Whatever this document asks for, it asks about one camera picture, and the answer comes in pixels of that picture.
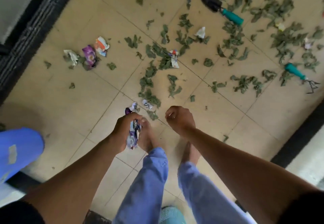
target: foot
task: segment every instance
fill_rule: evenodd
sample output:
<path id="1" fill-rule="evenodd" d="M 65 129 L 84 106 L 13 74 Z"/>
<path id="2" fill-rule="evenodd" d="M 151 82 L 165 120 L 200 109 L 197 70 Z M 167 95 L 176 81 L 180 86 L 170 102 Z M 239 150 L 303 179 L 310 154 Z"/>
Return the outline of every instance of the foot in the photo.
<path id="1" fill-rule="evenodd" d="M 200 156 L 200 152 L 193 146 L 193 144 L 188 142 L 186 148 L 184 149 L 181 163 L 189 161 L 194 165 L 197 165 Z"/>
<path id="2" fill-rule="evenodd" d="M 155 138 L 153 129 L 151 127 L 150 122 L 146 118 L 142 118 L 140 121 L 142 126 L 140 137 L 137 141 L 137 144 L 140 148 L 142 148 L 145 152 L 149 153 L 153 148 L 158 147 L 157 140 Z"/>

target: tile floor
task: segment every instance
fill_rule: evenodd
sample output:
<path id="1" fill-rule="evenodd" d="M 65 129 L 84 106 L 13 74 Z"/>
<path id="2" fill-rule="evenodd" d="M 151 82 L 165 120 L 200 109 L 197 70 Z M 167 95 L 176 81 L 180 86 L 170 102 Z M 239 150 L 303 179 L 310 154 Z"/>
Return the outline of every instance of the tile floor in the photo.
<path id="1" fill-rule="evenodd" d="M 322 0 L 294 1 L 295 10 L 287 18 L 287 23 L 302 22 L 310 32 L 318 24 L 323 27 Z M 255 6 L 262 3 L 263 0 L 253 0 Z M 165 13 L 164 17 L 160 16 L 160 12 Z M 276 154 L 322 100 L 323 88 L 313 95 L 306 95 L 307 87 L 301 86 L 297 79 L 290 81 L 286 87 L 280 87 L 278 76 L 265 86 L 258 98 L 252 88 L 244 95 L 233 92 L 234 83 L 229 80 L 233 74 L 260 77 L 264 69 L 281 73 L 278 60 L 274 57 L 275 51 L 269 48 L 269 36 L 275 29 L 259 33 L 254 43 L 246 38 L 241 49 L 248 46 L 252 50 L 248 59 L 229 67 L 227 59 L 216 55 L 216 45 L 227 37 L 222 30 L 225 19 L 202 6 L 200 0 L 192 0 L 189 11 L 185 0 L 144 0 L 143 6 L 136 4 L 135 0 L 70 0 L 0 108 L 1 122 L 8 128 L 27 126 L 37 129 L 45 137 L 44 153 L 24 169 L 26 173 L 40 181 L 48 180 L 106 137 L 116 119 L 124 114 L 125 107 L 133 101 L 141 102 L 137 95 L 139 79 L 151 61 L 144 54 L 145 45 L 152 44 L 153 40 L 160 42 L 162 25 L 167 24 L 171 41 L 166 47 L 179 49 L 179 43 L 174 39 L 176 30 L 180 29 L 178 18 L 183 13 L 189 13 L 188 18 L 194 24 L 189 30 L 190 36 L 205 26 L 211 39 L 207 45 L 192 44 L 190 50 L 179 58 L 180 69 L 158 71 L 153 78 L 155 87 L 152 91 L 162 105 L 157 111 L 159 120 L 151 122 L 168 155 L 170 168 L 163 204 L 178 206 L 187 223 L 195 222 L 177 183 L 176 172 L 184 142 L 164 119 L 164 113 L 171 105 L 189 108 L 198 128 L 221 140 L 223 135 L 228 135 L 227 143 L 236 148 L 266 160 Z M 245 18 L 243 32 L 246 36 L 268 23 L 261 19 L 252 24 L 249 13 L 239 15 Z M 148 30 L 146 22 L 151 19 L 155 22 Z M 134 34 L 142 37 L 143 43 L 138 49 L 129 48 L 124 41 L 124 37 Z M 68 69 L 62 59 L 63 49 L 81 51 L 98 36 L 111 38 L 107 58 L 102 58 L 92 71 L 86 72 L 80 66 Z M 135 56 L 136 51 L 143 54 L 143 61 Z M 297 51 L 294 61 L 299 60 L 302 52 L 302 49 Z M 321 60 L 323 52 L 317 51 L 316 56 Z M 195 65 L 191 63 L 193 58 L 199 60 Z M 203 66 L 205 58 L 211 58 L 215 65 L 211 68 Z M 52 63 L 50 69 L 45 68 L 44 60 Z M 106 63 L 111 61 L 117 65 L 114 71 L 106 67 Z M 304 71 L 316 81 L 324 81 L 323 65 L 318 67 L 317 74 Z M 177 85 L 183 87 L 174 99 L 168 98 L 167 74 L 178 76 Z M 214 94 L 209 87 L 213 81 L 228 81 L 228 86 Z M 75 83 L 73 90 L 68 89 L 71 82 Z M 196 102 L 190 102 L 191 94 L 196 95 Z M 146 114 L 143 107 L 141 114 Z M 140 170 L 144 156 L 145 152 L 141 149 L 126 150 L 117 155 L 99 186 L 91 209 L 112 219 Z M 203 158 L 198 168 L 234 200 Z"/>

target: pant leg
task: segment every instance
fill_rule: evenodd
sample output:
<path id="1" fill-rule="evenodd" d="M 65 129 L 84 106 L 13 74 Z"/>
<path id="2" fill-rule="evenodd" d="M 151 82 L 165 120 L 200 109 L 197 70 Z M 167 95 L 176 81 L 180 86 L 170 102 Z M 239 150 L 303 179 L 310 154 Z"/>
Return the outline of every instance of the pant leg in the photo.
<path id="1" fill-rule="evenodd" d="M 179 187 L 198 224 L 247 224 L 246 214 L 191 162 L 178 169 Z"/>
<path id="2" fill-rule="evenodd" d="M 113 223 L 158 223 L 167 178 L 167 156 L 162 148 L 154 148 L 144 158 L 143 168 L 129 188 Z"/>

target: blue cloth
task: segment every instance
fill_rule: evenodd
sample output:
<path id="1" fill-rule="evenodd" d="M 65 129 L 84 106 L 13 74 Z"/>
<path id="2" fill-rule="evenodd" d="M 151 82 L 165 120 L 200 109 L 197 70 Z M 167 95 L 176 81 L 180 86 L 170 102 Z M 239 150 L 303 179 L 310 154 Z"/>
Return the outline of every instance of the blue cloth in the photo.
<path id="1" fill-rule="evenodd" d="M 167 178 L 167 156 L 162 148 L 155 148 L 144 158 L 143 168 L 129 188 L 113 224 L 158 223 Z M 191 162 L 179 166 L 178 181 L 198 224 L 250 223 L 246 214 Z"/>

